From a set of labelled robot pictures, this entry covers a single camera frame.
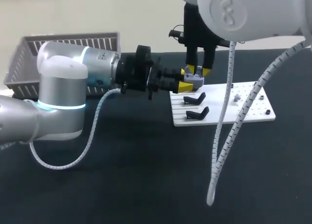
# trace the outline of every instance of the cable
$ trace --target cable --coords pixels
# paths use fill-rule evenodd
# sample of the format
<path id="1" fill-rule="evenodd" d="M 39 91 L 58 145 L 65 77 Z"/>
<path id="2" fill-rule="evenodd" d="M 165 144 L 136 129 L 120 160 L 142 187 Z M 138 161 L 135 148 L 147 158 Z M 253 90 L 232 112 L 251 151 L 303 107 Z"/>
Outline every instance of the cable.
<path id="1" fill-rule="evenodd" d="M 213 168 L 216 164 L 219 137 L 220 137 L 223 120 L 225 117 L 226 110 L 228 108 L 230 95 L 231 95 L 232 79 L 233 79 L 233 71 L 234 71 L 235 47 L 236 47 L 236 42 L 232 41 L 230 43 L 230 50 L 229 50 L 229 65 L 228 65 L 228 79 L 227 79 L 227 83 L 226 83 L 226 92 L 225 92 L 224 102 L 223 102 L 222 110 L 220 113 L 219 121 L 218 121 L 218 124 L 216 126 L 216 131 L 214 134 L 214 144 L 213 144 L 212 162 L 211 162 L 211 174 L 212 174 Z"/>
<path id="2" fill-rule="evenodd" d="M 11 146 L 13 146 L 15 144 L 16 144 L 16 142 L 6 143 L 6 144 L 3 144 L 3 145 L 0 145 L 0 151 L 5 150 L 5 149 L 7 149 L 7 148 L 9 148 L 9 147 L 11 147 Z"/>
<path id="3" fill-rule="evenodd" d="M 67 164 L 67 165 L 62 165 L 62 166 L 53 166 L 53 165 L 49 165 L 47 163 L 45 163 L 43 160 L 40 159 L 40 157 L 38 156 L 38 154 L 36 153 L 36 150 L 35 150 L 35 147 L 34 147 L 34 143 L 31 142 L 29 143 L 29 146 L 30 146 L 30 150 L 33 154 L 33 156 L 35 157 L 36 161 L 41 164 L 42 166 L 48 168 L 48 169 L 54 169 L 54 170 L 64 170 L 64 169 L 68 169 L 68 168 L 71 168 L 73 166 L 75 166 L 76 164 L 78 164 L 84 157 L 85 155 L 87 154 L 88 150 L 90 149 L 90 146 L 91 146 L 91 143 L 92 143 L 92 140 L 93 140 L 93 136 L 94 136 L 94 132 L 96 130 L 96 126 L 97 126 L 97 122 L 98 122 L 98 115 L 99 115 L 99 112 L 101 110 L 101 107 L 102 107 L 102 104 L 103 102 L 106 100 L 106 98 L 108 96 L 110 96 L 111 94 L 114 94 L 114 93 L 120 93 L 120 89 L 112 89 L 112 90 L 109 90 L 108 92 L 105 93 L 105 95 L 102 96 L 102 98 L 100 99 L 98 105 L 97 105 L 97 109 L 96 109 L 96 112 L 95 112 L 95 115 L 94 115 L 94 120 L 93 120 L 93 124 L 92 124 L 92 128 L 91 128 L 91 132 L 90 132 L 90 136 L 89 136 L 89 140 L 88 140 L 88 143 L 84 149 L 84 151 L 82 152 L 82 154 L 75 160 L 73 161 L 72 163 L 70 164 Z"/>
<path id="4" fill-rule="evenodd" d="M 221 150 L 220 156 L 217 160 L 217 163 L 212 171 L 212 177 L 210 180 L 209 188 L 208 188 L 208 194 L 207 194 L 207 204 L 211 206 L 214 203 L 214 194 L 215 194 L 215 188 L 222 170 L 222 167 L 224 165 L 224 162 L 229 154 L 229 151 L 234 143 L 234 140 L 239 132 L 239 129 L 253 103 L 256 96 L 258 95 L 261 88 L 266 84 L 266 82 L 269 80 L 269 78 L 272 76 L 272 74 L 275 73 L 275 71 L 290 57 L 292 57 L 297 52 L 303 50 L 305 47 L 310 46 L 310 43 L 308 41 L 303 41 L 295 46 L 291 47 L 290 49 L 286 50 L 282 55 L 280 55 L 278 58 L 276 58 L 275 61 L 264 71 L 264 73 L 261 75 L 258 82 L 254 85 L 253 89 L 251 90 L 249 96 L 247 97 L 243 107 L 241 108 L 238 117 L 235 120 L 235 123 L 233 124 L 233 127 L 226 139 L 226 142 L 224 143 L 224 146 Z"/>
<path id="5" fill-rule="evenodd" d="M 172 30 L 175 30 L 178 26 L 183 26 L 184 27 L 184 25 L 182 25 L 182 24 L 179 24 L 179 25 L 176 25 Z"/>

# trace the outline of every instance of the coiled cable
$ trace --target coiled cable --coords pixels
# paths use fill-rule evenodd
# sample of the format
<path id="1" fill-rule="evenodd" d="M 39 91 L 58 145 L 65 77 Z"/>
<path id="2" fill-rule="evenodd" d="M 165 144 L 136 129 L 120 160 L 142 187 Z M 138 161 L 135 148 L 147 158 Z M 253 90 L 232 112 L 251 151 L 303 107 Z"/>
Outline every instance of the coiled cable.
<path id="1" fill-rule="evenodd" d="M 310 43 L 308 41 L 303 41 L 295 46 L 291 47 L 290 49 L 287 49 L 282 55 L 280 55 L 278 58 L 276 58 L 275 61 L 264 71 L 264 73 L 261 75 L 258 82 L 254 85 L 253 89 L 250 91 L 249 96 L 247 97 L 243 107 L 241 108 L 238 117 L 235 120 L 235 123 L 233 124 L 233 127 L 223 145 L 223 148 L 221 150 L 220 156 L 217 159 L 217 162 L 215 166 L 212 168 L 212 177 L 210 180 L 209 188 L 208 188 L 208 194 L 207 194 L 207 204 L 211 206 L 214 203 L 214 197 L 215 197 L 215 188 L 220 176 L 220 173 L 222 171 L 222 167 L 225 163 L 225 160 L 230 152 L 230 149 L 234 143 L 234 140 L 239 132 L 239 129 L 252 105 L 254 102 L 256 96 L 258 95 L 261 88 L 266 84 L 266 82 L 269 80 L 269 78 L 277 71 L 277 69 L 290 57 L 295 55 L 297 52 L 303 50 L 305 47 L 310 46 Z"/>
<path id="2" fill-rule="evenodd" d="M 91 143 L 92 143 L 92 140 L 93 140 L 93 137 L 94 137 L 94 133 L 95 133 L 95 130 L 96 130 L 96 127 L 97 127 L 98 116 L 99 116 L 99 112 L 101 110 L 102 104 L 104 103 L 104 101 L 106 100 L 106 98 L 108 96 L 110 96 L 111 94 L 115 94 L 115 93 L 120 93 L 120 89 L 109 90 L 100 99 L 100 101 L 99 101 L 99 103 L 97 105 L 97 109 L 96 109 L 95 115 L 94 115 L 94 120 L 93 120 L 93 124 L 92 124 L 92 128 L 91 128 L 91 132 L 90 132 L 90 135 L 89 135 L 88 143 L 87 143 L 84 151 L 82 152 L 82 154 L 75 161 L 71 162 L 70 164 L 62 165 L 62 166 L 54 166 L 54 165 L 47 164 L 38 156 L 38 154 L 37 154 L 37 152 L 35 150 L 35 147 L 34 147 L 34 142 L 30 142 L 29 143 L 30 150 L 31 150 L 34 158 L 36 159 L 36 161 L 39 164 L 41 164 L 42 166 L 44 166 L 44 167 L 46 167 L 48 169 L 53 169 L 53 170 L 64 170 L 64 169 L 71 168 L 71 167 L 75 166 L 76 164 L 78 164 L 85 157 L 85 155 L 87 154 L 87 152 L 90 149 L 90 146 L 91 146 Z"/>

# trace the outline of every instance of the black end effector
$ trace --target black end effector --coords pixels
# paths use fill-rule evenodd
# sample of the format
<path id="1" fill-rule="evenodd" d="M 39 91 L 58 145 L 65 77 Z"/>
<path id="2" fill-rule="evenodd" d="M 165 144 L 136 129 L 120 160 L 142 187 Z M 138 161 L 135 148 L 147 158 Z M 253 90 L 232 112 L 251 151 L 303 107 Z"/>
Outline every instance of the black end effector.
<path id="1" fill-rule="evenodd" d="M 230 42 L 214 34 L 204 23 L 199 13 L 198 6 L 185 4 L 184 30 L 171 30 L 169 37 L 178 39 L 186 47 L 209 48 L 210 46 L 230 47 Z"/>
<path id="2" fill-rule="evenodd" d="M 134 56 L 129 55 L 125 61 L 120 61 L 116 69 L 116 84 L 121 86 L 122 93 L 127 89 L 142 92 L 148 90 L 150 100 L 159 89 L 177 93 L 183 79 L 184 76 L 177 71 L 163 68 L 160 58 L 154 62 L 151 48 L 142 45 L 137 47 Z"/>

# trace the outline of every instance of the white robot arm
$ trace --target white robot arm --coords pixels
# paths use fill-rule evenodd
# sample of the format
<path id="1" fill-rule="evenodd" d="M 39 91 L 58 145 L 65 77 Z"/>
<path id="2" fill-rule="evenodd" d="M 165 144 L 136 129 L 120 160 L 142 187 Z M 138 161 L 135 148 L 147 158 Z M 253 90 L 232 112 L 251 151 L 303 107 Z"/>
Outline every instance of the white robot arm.
<path id="1" fill-rule="evenodd" d="M 184 0 L 228 41 L 302 35 L 311 40 L 312 0 Z"/>

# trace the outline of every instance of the pegboard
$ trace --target pegboard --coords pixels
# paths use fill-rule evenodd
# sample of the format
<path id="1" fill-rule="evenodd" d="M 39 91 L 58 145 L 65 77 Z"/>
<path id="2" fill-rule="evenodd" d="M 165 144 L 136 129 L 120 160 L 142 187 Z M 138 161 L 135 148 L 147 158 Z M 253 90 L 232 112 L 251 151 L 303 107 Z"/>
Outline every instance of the pegboard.
<path id="1" fill-rule="evenodd" d="M 224 124 L 234 123 L 240 109 L 243 106 L 247 96 L 254 86 L 252 82 L 238 82 L 234 83 L 234 87 L 231 90 L 231 96 L 229 105 L 225 114 Z M 226 90 L 226 84 L 212 84 L 204 85 L 196 92 L 184 92 L 174 94 L 170 92 L 170 100 L 172 107 L 172 115 L 175 126 L 196 126 L 196 125 L 217 125 L 219 116 L 222 110 L 224 95 Z M 201 105 L 184 104 L 183 97 L 189 96 L 192 98 L 198 98 L 202 92 L 206 93 L 206 98 Z M 234 102 L 236 94 L 241 96 L 241 100 Z M 204 120 L 187 119 L 186 111 L 194 111 L 201 113 L 202 110 L 208 106 L 209 113 Z M 275 120 L 275 113 L 272 109 L 270 101 L 262 88 L 254 100 L 250 110 L 244 120 L 244 122 L 265 122 Z"/>

